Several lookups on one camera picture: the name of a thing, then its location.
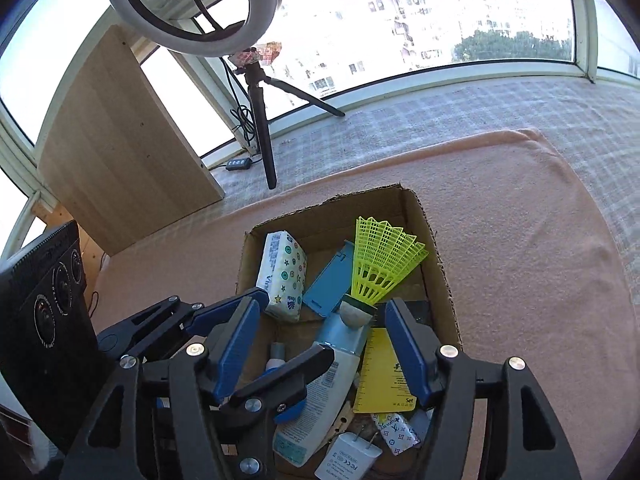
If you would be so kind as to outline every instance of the yellow ruler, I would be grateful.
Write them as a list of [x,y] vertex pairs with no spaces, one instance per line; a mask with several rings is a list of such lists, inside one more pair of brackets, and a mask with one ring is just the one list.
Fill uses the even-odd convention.
[[406,380],[386,328],[372,328],[367,337],[354,413],[410,412],[415,397]]

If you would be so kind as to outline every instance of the tripod leg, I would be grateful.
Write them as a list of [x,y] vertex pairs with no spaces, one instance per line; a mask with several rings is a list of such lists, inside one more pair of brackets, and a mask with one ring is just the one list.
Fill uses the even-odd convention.
[[251,110],[254,113],[255,137],[258,140],[258,147],[262,153],[262,163],[264,165],[264,173],[267,176],[267,186],[269,186],[269,189],[275,189],[276,168],[273,163],[269,123],[267,122],[267,112],[264,108],[262,88],[256,83],[250,84],[248,90]]
[[271,86],[275,86],[280,90],[284,90],[289,94],[295,95],[300,99],[304,99],[305,101],[310,102],[311,104],[317,106],[318,108],[322,108],[322,110],[324,110],[325,112],[329,112],[330,114],[335,115],[336,117],[344,117],[344,112],[341,110],[338,110],[338,108],[335,108],[330,104],[327,104],[324,101],[318,99],[317,97],[314,97],[311,94],[303,92],[300,88],[296,88],[295,86],[290,85],[289,83],[285,83],[284,81],[281,81],[280,79],[267,76],[264,78],[264,82]]

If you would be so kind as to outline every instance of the silver screw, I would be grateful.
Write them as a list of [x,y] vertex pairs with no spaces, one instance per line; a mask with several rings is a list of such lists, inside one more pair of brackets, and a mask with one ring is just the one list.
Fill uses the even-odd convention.
[[125,370],[128,370],[129,368],[133,368],[136,365],[136,361],[137,359],[133,357],[133,355],[124,354],[120,358],[120,366]]
[[187,346],[187,354],[191,356],[200,355],[204,352],[204,345],[200,343],[194,343],[192,345]]
[[245,475],[255,475],[260,471],[260,462],[253,457],[243,458],[240,461],[240,471]]
[[259,412],[260,409],[262,408],[262,402],[260,401],[260,399],[256,399],[255,397],[252,397],[251,399],[247,399],[246,402],[244,403],[244,408],[248,411],[248,412]]
[[448,357],[449,359],[453,359],[458,355],[458,349],[452,345],[442,345],[440,347],[440,353],[444,355],[444,357]]
[[523,359],[519,357],[512,357],[511,359],[509,359],[509,366],[514,370],[524,370],[524,367],[526,365],[524,364]]

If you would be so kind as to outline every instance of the plaid fabric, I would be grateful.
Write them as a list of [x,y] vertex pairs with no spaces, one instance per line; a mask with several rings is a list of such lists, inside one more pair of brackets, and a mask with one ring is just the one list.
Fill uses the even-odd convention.
[[261,164],[249,171],[214,170],[226,197],[204,214],[222,216],[304,182],[416,148],[530,127],[554,145],[593,196],[640,310],[640,92],[613,83],[519,77],[375,102],[346,118],[327,118],[274,139],[274,191],[267,188]]

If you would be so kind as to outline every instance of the white charger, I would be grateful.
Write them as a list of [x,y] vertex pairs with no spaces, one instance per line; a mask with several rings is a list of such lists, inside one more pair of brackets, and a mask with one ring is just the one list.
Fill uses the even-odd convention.
[[354,433],[343,433],[332,443],[315,475],[320,480],[359,480],[382,450]]

